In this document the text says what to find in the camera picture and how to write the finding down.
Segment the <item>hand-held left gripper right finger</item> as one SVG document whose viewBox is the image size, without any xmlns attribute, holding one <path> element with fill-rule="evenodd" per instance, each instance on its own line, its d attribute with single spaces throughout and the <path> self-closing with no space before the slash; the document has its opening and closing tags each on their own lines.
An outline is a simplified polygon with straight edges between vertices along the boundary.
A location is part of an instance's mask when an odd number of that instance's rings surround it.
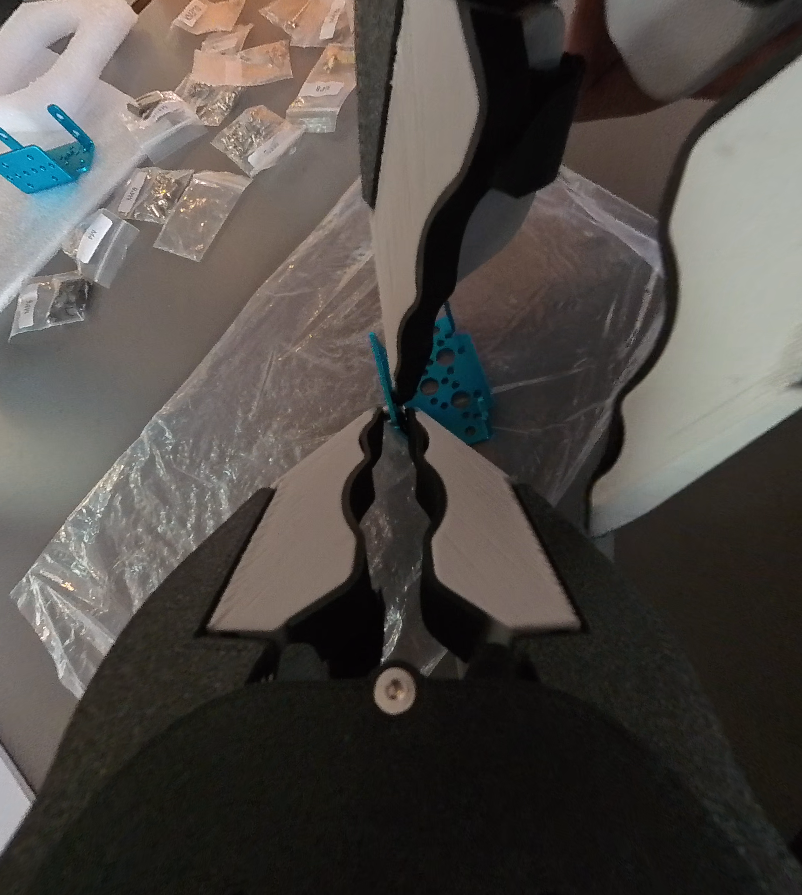
<svg viewBox="0 0 802 895">
<path fill-rule="evenodd" d="M 411 461 L 416 498 L 429 519 L 419 600 L 433 636 L 531 636 L 582 628 L 506 474 L 416 411 Z"/>
</svg>

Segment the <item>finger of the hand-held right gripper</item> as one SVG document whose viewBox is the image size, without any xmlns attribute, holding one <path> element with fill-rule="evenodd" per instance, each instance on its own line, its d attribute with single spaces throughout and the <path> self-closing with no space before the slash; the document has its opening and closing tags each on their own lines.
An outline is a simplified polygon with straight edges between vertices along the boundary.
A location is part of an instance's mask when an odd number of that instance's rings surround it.
<svg viewBox="0 0 802 895">
<path fill-rule="evenodd" d="M 615 402 L 590 531 L 644 516 L 802 409 L 802 35 L 681 149 L 658 336 Z"/>
<path fill-rule="evenodd" d="M 487 115 L 472 6 L 404 2 L 371 231 L 389 378 L 411 400 L 486 191 L 472 173 Z"/>
</svg>

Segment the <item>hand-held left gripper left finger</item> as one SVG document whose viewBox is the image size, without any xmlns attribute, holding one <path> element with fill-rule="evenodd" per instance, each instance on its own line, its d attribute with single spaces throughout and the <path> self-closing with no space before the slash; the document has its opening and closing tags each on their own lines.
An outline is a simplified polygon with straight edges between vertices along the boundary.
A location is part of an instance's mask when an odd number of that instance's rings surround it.
<svg viewBox="0 0 802 895">
<path fill-rule="evenodd" d="M 362 621 L 377 602 L 362 519 L 375 501 L 382 411 L 369 409 L 281 476 L 207 630 L 297 635 L 309 620 Z"/>
</svg>

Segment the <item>blue perforated metal bracket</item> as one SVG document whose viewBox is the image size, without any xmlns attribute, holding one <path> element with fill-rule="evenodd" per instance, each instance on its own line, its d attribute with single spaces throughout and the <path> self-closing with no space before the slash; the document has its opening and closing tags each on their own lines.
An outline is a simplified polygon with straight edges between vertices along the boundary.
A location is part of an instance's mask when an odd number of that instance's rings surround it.
<svg viewBox="0 0 802 895">
<path fill-rule="evenodd" d="M 400 405 L 393 397 L 387 352 L 376 333 L 369 334 L 384 410 L 391 425 L 404 429 L 404 410 L 428 415 L 468 445 L 493 436 L 493 397 L 471 336 L 455 324 L 450 303 L 445 303 L 433 328 L 432 347 L 414 397 Z"/>
</svg>

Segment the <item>person's right hand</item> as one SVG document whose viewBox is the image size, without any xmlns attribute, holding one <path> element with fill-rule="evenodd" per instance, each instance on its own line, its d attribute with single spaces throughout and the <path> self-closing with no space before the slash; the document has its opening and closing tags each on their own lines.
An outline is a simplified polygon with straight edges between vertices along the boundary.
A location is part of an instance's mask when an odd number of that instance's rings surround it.
<svg viewBox="0 0 802 895">
<path fill-rule="evenodd" d="M 674 103 L 657 99 L 631 77 L 608 34 L 603 1 L 577 1 L 565 30 L 564 51 L 584 62 L 575 121 L 635 117 Z"/>
</svg>

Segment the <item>large clear plastic bag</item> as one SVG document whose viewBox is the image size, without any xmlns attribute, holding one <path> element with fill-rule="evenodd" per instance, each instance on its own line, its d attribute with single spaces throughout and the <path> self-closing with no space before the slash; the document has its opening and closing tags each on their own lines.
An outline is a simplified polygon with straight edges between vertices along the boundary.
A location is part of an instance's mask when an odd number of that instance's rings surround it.
<svg viewBox="0 0 802 895">
<path fill-rule="evenodd" d="M 663 293 L 656 219 L 563 169 L 452 297 L 494 399 L 478 451 L 576 523 Z M 356 182 L 15 586 L 67 691 L 82 697 L 134 612 L 212 531 L 382 401 L 369 343 L 381 331 Z"/>
</svg>

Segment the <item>pile of small screw bags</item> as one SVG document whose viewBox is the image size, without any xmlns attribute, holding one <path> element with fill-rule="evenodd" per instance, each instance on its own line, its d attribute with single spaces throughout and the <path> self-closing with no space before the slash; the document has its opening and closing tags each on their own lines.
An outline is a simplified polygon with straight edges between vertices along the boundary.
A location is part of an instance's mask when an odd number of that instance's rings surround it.
<svg viewBox="0 0 802 895">
<path fill-rule="evenodd" d="M 357 138 L 350 149 L 333 139 L 355 80 L 354 2 L 271 2 L 263 18 L 284 38 L 245 47 L 250 23 L 238 22 L 244 2 L 190 2 L 175 28 L 204 34 L 191 71 L 173 91 L 151 91 L 123 113 L 129 130 L 168 124 L 172 137 L 216 128 L 211 146 L 227 171 L 134 168 L 116 209 L 97 209 L 62 246 L 75 269 L 37 277 L 23 286 L 11 336 L 85 319 L 94 287 L 108 287 L 138 236 L 131 222 L 160 228 L 154 248 L 201 262 L 241 196 L 261 175 L 287 172 L 304 200 L 320 189 L 344 188 L 358 172 Z M 298 150 L 317 156 L 317 178 L 302 186 L 288 171 Z"/>
</svg>

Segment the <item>blue metal u-shaped bracket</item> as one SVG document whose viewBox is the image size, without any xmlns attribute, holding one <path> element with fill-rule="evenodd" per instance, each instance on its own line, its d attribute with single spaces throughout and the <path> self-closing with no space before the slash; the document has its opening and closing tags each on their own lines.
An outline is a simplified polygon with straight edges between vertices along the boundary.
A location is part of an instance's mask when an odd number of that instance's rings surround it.
<svg viewBox="0 0 802 895">
<path fill-rule="evenodd" d="M 28 195 L 74 184 L 94 162 L 94 141 L 60 106 L 50 104 L 47 111 L 73 141 L 44 150 L 36 144 L 22 145 L 0 126 L 0 141 L 7 148 L 0 154 L 0 175 Z"/>
</svg>

